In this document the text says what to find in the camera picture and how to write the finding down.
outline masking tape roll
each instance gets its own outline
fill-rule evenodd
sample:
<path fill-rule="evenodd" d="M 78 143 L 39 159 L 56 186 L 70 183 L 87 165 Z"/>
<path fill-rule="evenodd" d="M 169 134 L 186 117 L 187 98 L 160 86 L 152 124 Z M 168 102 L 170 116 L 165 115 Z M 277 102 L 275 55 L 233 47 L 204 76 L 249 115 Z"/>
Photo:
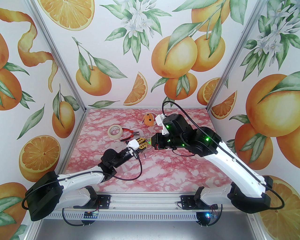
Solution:
<path fill-rule="evenodd" d="M 107 130 L 107 134 L 112 140 L 116 140 L 123 135 L 123 129 L 120 125 L 112 125 Z"/>

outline pink marble surface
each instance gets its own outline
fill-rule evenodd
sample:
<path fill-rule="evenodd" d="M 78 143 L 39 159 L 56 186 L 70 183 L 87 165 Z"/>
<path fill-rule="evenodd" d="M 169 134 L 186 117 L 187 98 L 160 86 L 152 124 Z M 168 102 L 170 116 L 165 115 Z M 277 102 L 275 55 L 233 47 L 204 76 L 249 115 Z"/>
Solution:
<path fill-rule="evenodd" d="M 213 129 L 206 109 L 185 110 L 198 125 Z M 158 115 L 161 109 L 91 109 L 65 173 L 74 173 L 97 165 L 108 148 L 119 152 L 126 147 L 126 144 L 119 139 L 111 140 L 107 135 L 108 128 L 113 124 L 139 131 L 140 136 L 144 138 L 150 138 L 156 132 L 160 132 L 161 127 L 157 125 L 148 127 L 142 123 L 142 118 L 147 112 Z M 165 112 L 166 114 L 181 113 L 177 109 L 166 109 Z M 123 138 L 128 134 L 128 132 L 123 133 Z M 204 158 L 181 157 L 172 153 L 170 149 L 154 150 L 150 146 L 148 148 L 140 154 L 143 174 L 139 179 L 122 181 L 112 178 L 93 186 L 94 189 L 113 192 L 191 192 L 196 191 L 199 186 L 219 187 L 230 183 L 230 179 L 224 173 Z M 190 155 L 185 149 L 177 152 Z M 116 170 L 116 176 L 130 179 L 139 174 L 140 166 L 138 161 L 132 158 Z"/>

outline wallpaper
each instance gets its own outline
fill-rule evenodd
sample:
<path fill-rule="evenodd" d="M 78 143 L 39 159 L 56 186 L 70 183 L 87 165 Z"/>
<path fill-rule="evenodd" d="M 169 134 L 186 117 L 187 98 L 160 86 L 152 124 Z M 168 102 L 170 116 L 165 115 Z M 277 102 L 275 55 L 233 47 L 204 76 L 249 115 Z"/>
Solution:
<path fill-rule="evenodd" d="M 83 111 L 22 1 L 0 4 L 0 239 L 23 239 L 25 192 L 60 165 Z"/>
<path fill-rule="evenodd" d="M 285 207 L 259 216 L 269 238 L 278 240 L 300 238 L 299 12 L 298 0 L 268 1 L 229 75 L 228 89 L 223 87 L 210 111 L 228 147 L 259 174 L 272 176 Z M 234 91 L 236 100 L 220 103 Z M 268 194 L 271 206 L 280 206 Z"/>
<path fill-rule="evenodd" d="M 159 107 L 164 100 L 204 107 L 213 91 L 207 81 L 221 76 L 256 3 L 32 2 L 85 105 L 93 108 Z M 229 101 L 236 99 L 232 94 Z"/>

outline red pliers handle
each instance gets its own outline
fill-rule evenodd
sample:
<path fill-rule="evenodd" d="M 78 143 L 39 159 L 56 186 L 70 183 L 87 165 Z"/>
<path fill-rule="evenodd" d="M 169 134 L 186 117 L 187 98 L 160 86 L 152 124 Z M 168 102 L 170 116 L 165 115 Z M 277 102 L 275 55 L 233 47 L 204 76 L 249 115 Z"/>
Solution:
<path fill-rule="evenodd" d="M 129 137 L 127 137 L 127 138 L 124 138 L 124 139 L 120 140 L 121 142 L 125 142 L 125 141 L 129 140 L 129 139 L 131 139 L 133 136 L 138 136 L 138 135 L 140 135 L 139 132 L 134 132 L 134 131 L 132 131 L 132 130 L 130 130 L 130 129 L 128 129 L 128 128 L 122 128 L 122 129 L 123 129 L 123 131 L 128 131 L 128 132 L 130 132 L 131 135 L 130 135 Z"/>

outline orange fruit illustration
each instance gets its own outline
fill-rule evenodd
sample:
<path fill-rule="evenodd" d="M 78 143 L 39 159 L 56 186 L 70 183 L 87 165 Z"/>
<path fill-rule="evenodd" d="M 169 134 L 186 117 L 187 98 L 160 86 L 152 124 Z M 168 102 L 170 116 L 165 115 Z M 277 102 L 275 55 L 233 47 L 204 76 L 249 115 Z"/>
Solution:
<path fill-rule="evenodd" d="M 215 3 L 213 3 L 207 7 L 199 8 L 199 9 L 192 9 L 192 22 L 193 23 L 204 22 L 206 19 L 208 19 L 214 13 L 214 11 L 217 10 L 217 8 L 222 3 L 222 1 L 223 0 L 217 0 Z M 216 24 L 216 22 L 220 16 L 220 11 L 221 10 L 218 10 L 212 16 L 211 22 L 209 25 L 209 31 L 211 31 L 213 29 L 214 25 Z M 223 23 L 226 20 L 226 18 L 229 15 L 229 12 L 230 12 L 229 0 L 226 0 L 224 3 L 224 6 L 223 6 L 222 12 L 221 12 L 221 23 Z M 208 23 L 209 23 L 209 21 L 207 21 L 203 26 L 201 26 L 199 31 L 206 32 Z"/>
<path fill-rule="evenodd" d="M 59 156 L 60 145 L 54 137 L 37 136 L 29 140 L 20 152 L 20 171 L 28 181 L 36 182 L 45 173 L 55 170 Z"/>
<path fill-rule="evenodd" d="M 163 38 L 154 48 L 151 63 L 153 70 L 162 77 L 176 78 L 185 75 L 197 58 L 197 46 L 191 37 L 177 43 L 166 59 L 170 36 Z"/>
<path fill-rule="evenodd" d="M 93 96 L 103 96 L 110 92 L 112 88 L 112 81 L 110 77 L 101 72 L 96 66 L 91 69 L 90 83 L 89 84 L 82 76 L 80 69 L 76 72 L 76 81 L 79 87 L 86 93 Z"/>
<path fill-rule="evenodd" d="M 262 78 L 247 97 L 246 113 L 252 126 L 268 137 L 287 135 L 300 126 L 300 92 L 274 92 L 259 103 L 285 77 L 272 74 Z"/>
<path fill-rule="evenodd" d="M 273 189 L 284 200 L 285 206 L 279 210 L 259 212 L 267 233 L 276 240 L 295 240 L 300 238 L 300 196 L 297 191 L 284 180 L 270 176 Z M 271 207 L 278 207 L 281 201 L 270 191 Z"/>
<path fill-rule="evenodd" d="M 128 97 L 125 99 L 123 105 L 132 106 L 134 104 L 138 104 L 146 97 L 147 92 L 148 85 L 146 79 L 140 72 L 138 72 L 133 88 Z"/>
<path fill-rule="evenodd" d="M 59 117 L 61 123 L 55 113 L 53 113 L 52 127 L 57 136 L 60 138 L 66 138 L 71 134 L 75 125 L 75 114 L 72 106 L 68 102 L 60 102 Z"/>
<path fill-rule="evenodd" d="M 26 188 L 17 182 L 8 182 L 0 185 L 0 200 L 6 197 L 20 197 L 24 198 L 26 193 Z M 23 218 L 25 216 L 26 210 L 22 208 L 21 202 L 18 202 L 11 207 L 3 211 L 9 214 L 16 223 L 0 226 L 0 236 L 1 240 L 10 240 L 19 228 Z"/>
<path fill-rule="evenodd" d="M 192 66 L 192 70 L 196 72 L 205 72 L 212 69 L 221 61 L 225 52 L 225 42 L 222 37 L 220 38 L 220 42 L 217 49 L 210 57 L 210 49 L 208 45 L 209 37 L 208 39 L 206 39 L 206 35 L 202 35 L 201 37 L 195 40 L 195 43 L 197 45 L 198 53 L 195 64 Z"/>
<path fill-rule="evenodd" d="M 95 11 L 94 0 L 38 0 L 38 3 L 53 22 L 72 31 L 85 29 Z"/>
<path fill-rule="evenodd" d="M 238 157 L 253 170 L 261 170 L 269 165 L 273 156 L 273 144 L 270 137 L 265 140 L 264 147 L 259 157 L 252 163 L 249 163 L 253 149 L 240 151 L 245 143 L 252 138 L 257 132 L 250 123 L 246 123 L 236 131 L 234 138 L 234 147 Z"/>
<path fill-rule="evenodd" d="M 197 93 L 197 100 L 202 105 L 207 105 L 208 101 L 212 97 L 212 94 L 219 82 L 220 78 L 215 77 L 213 79 L 208 80 L 204 83 Z"/>
<path fill-rule="evenodd" d="M 8 61 L 8 47 L 7 44 L 0 34 L 0 69 L 3 68 L 3 66 L 7 63 Z"/>
<path fill-rule="evenodd" d="M 300 127 L 287 135 L 277 137 L 277 143 L 286 159 L 300 168 Z"/>
<path fill-rule="evenodd" d="M 186 76 L 190 83 L 189 93 L 187 94 L 185 92 L 184 88 L 182 88 L 181 92 L 178 94 L 178 96 L 176 96 L 176 88 L 177 88 L 177 83 L 178 83 L 179 78 L 170 78 L 166 82 L 165 88 L 164 88 L 165 94 L 167 95 L 167 97 L 169 97 L 173 100 L 182 100 L 182 99 L 188 98 L 189 96 L 191 96 L 194 93 L 194 91 L 197 88 L 197 84 L 198 84 L 197 79 L 191 73 L 187 73 Z"/>
<path fill-rule="evenodd" d="M 8 88 L 15 99 L 7 96 L 0 91 L 0 98 L 3 106 L 0 105 L 0 110 L 9 110 L 14 108 L 21 100 L 22 89 L 18 79 L 10 71 L 0 69 L 0 81 Z"/>
<path fill-rule="evenodd" d="M 217 119 L 224 119 L 227 117 L 236 103 L 236 96 L 238 91 L 235 91 L 231 94 L 227 99 L 225 99 L 222 103 L 213 106 L 211 108 L 211 114 Z"/>

